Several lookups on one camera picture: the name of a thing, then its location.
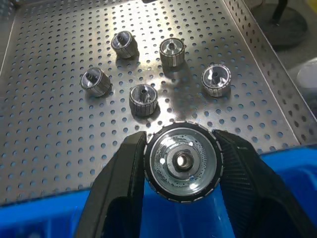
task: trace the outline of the stainless steel tray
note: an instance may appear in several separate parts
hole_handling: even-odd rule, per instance
[[[89,187],[138,130],[191,120],[249,140],[259,153],[316,141],[316,119],[240,0],[20,2],[1,72],[0,203]],[[113,35],[129,30],[140,55],[117,59]],[[159,44],[181,38],[186,64],[164,71]],[[231,92],[202,93],[212,63],[232,73]],[[110,76],[108,96],[79,85],[88,67]],[[159,109],[133,118],[128,93],[153,85]]]

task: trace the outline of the blue plastic bin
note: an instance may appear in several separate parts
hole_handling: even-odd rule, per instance
[[[317,226],[317,150],[295,148],[262,159],[281,175]],[[88,195],[79,191],[1,207],[0,237],[72,237]],[[178,204],[156,195],[145,183],[142,216],[142,238],[234,238],[220,186],[205,199]]]

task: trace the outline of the metal rotor part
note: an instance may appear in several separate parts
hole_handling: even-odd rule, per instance
[[[132,114],[141,117],[149,116],[157,107],[158,92],[150,85],[137,85],[129,93],[129,103]]]
[[[154,133],[144,150],[151,187],[171,201],[193,202],[220,182],[222,154],[216,138],[192,122],[175,122]]]
[[[159,55],[163,66],[179,66],[185,60],[185,45],[176,38],[166,39],[159,46]]]
[[[230,70],[222,64],[212,65],[204,71],[202,83],[209,95],[221,97],[230,90]]]
[[[110,79],[99,68],[90,68],[81,77],[80,86],[95,97],[105,94],[110,86]]]
[[[138,44],[128,31],[121,31],[115,35],[111,41],[111,47],[122,59],[130,58],[138,53]]]

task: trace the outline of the machined metal part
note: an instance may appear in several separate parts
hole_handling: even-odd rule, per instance
[[[111,47],[122,59],[128,59],[138,53],[138,43],[129,31],[121,31],[115,35]]]
[[[140,84],[133,87],[129,93],[131,113],[146,117],[154,113],[158,105],[158,92],[150,85]]]
[[[209,95],[221,97],[230,90],[230,70],[222,64],[214,64],[203,72],[202,83]]]
[[[191,202],[218,184],[222,171],[214,136],[195,123],[175,122],[155,133],[145,150],[147,178],[158,194]]]
[[[81,77],[80,86],[91,95],[100,97],[109,90],[111,82],[100,68],[90,68]]]
[[[163,66],[179,66],[185,60],[185,45],[177,38],[166,39],[159,46],[159,55]]]
[[[31,2],[7,11],[9,44],[0,38],[0,203],[87,189],[126,136],[144,130],[150,139],[177,120],[225,128],[258,153],[316,142],[315,118],[241,0]],[[162,8],[174,12],[175,27]],[[131,24],[140,57],[117,60],[107,41]],[[187,45],[187,68],[169,78],[159,45],[172,34]],[[205,97],[202,71],[222,61],[231,93]],[[88,64],[112,76],[107,97],[87,97],[76,80]],[[150,118],[129,110],[130,88],[140,83],[158,91]]]

